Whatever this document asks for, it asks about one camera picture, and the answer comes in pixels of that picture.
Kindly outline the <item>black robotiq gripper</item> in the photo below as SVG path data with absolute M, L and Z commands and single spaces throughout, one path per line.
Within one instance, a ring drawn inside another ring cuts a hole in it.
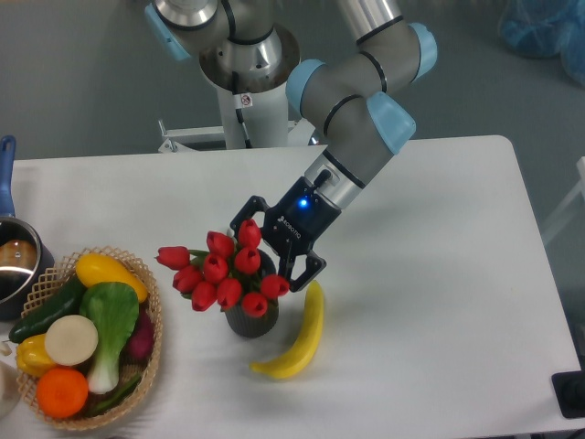
M 342 210 L 326 201 L 311 182 L 300 177 L 273 207 L 265 198 L 251 196 L 229 223 L 234 236 L 245 220 L 264 213 L 262 238 L 278 255 L 278 275 L 292 293 L 304 289 L 325 267 L 326 260 L 312 250 L 316 240 L 337 219 Z M 304 255 L 304 270 L 293 278 L 297 256 Z

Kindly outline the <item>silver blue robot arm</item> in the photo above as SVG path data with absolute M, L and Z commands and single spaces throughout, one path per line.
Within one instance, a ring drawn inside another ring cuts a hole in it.
M 325 267 L 314 243 L 416 130 L 392 93 L 430 71 L 437 44 L 393 1 L 341 1 L 357 52 L 330 67 L 302 59 L 271 1 L 153 1 L 145 15 L 178 60 L 193 58 L 217 92 L 229 149 L 283 146 L 288 112 L 321 134 L 326 149 L 273 205 L 250 198 L 230 226 L 264 215 L 262 238 L 279 273 L 303 289 Z

